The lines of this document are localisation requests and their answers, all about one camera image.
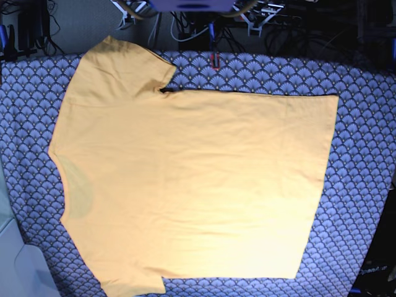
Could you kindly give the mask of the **yellow T-shirt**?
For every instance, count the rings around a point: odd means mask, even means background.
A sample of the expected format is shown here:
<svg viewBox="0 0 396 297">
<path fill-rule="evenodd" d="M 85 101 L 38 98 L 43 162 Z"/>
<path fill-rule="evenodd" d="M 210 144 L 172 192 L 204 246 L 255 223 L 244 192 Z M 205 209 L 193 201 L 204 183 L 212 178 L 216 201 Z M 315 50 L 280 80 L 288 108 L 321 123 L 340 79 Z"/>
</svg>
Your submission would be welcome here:
<svg viewBox="0 0 396 297">
<path fill-rule="evenodd" d="M 167 92 L 175 70 L 111 37 L 82 57 L 48 149 L 61 223 L 108 296 L 164 293 L 164 278 L 295 278 L 338 97 Z"/>
</svg>

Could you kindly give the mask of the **red table clamp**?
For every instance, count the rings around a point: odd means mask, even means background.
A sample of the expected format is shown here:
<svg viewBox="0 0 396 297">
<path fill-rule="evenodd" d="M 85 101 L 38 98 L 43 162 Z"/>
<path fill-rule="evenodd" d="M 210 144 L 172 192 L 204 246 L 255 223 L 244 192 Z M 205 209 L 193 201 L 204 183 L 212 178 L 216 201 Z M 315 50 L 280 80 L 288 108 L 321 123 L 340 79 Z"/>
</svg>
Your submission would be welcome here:
<svg viewBox="0 0 396 297">
<path fill-rule="evenodd" d="M 220 65 L 221 59 L 220 59 L 219 53 L 211 53 L 210 62 L 211 62 L 212 69 L 214 69 L 216 71 L 219 70 L 220 66 L 221 66 Z"/>
</svg>

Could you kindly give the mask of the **blue fan-pattern tablecloth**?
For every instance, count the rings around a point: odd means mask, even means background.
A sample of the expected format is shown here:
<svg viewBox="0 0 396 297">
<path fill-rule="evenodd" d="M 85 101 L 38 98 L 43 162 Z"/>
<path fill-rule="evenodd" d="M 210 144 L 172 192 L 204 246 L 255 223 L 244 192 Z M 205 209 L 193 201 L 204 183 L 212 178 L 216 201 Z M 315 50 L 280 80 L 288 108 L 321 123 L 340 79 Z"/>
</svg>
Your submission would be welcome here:
<svg viewBox="0 0 396 297">
<path fill-rule="evenodd" d="M 167 296 L 346 296 L 377 229 L 395 171 L 395 77 L 339 63 L 258 54 L 163 51 L 172 90 L 339 97 L 321 201 L 293 280 L 166 280 Z M 24 241 L 44 257 L 62 296 L 103 296 L 60 222 L 64 196 L 48 156 L 59 108 L 80 55 L 1 65 L 1 163 Z"/>
</svg>

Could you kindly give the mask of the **white plastic bin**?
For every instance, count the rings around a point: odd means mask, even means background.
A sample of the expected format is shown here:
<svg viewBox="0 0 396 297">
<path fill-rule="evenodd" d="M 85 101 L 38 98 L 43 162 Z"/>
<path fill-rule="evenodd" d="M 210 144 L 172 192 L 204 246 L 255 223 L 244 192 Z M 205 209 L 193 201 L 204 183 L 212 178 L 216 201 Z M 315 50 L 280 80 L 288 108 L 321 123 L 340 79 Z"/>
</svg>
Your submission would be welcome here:
<svg viewBox="0 0 396 297">
<path fill-rule="evenodd" d="M 1 172 L 1 296 L 59 296 L 42 251 L 25 244 Z"/>
</svg>

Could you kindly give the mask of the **black OpenArm box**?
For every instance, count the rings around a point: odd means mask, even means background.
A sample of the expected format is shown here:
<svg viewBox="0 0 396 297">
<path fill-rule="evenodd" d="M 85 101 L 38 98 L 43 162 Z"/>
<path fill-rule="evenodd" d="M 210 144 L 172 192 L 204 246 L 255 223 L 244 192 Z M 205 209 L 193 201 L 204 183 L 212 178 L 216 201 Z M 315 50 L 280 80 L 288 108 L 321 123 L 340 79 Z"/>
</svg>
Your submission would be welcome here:
<svg viewBox="0 0 396 297">
<path fill-rule="evenodd" d="M 395 188 L 389 191 L 366 258 L 349 296 L 395 296 Z"/>
</svg>

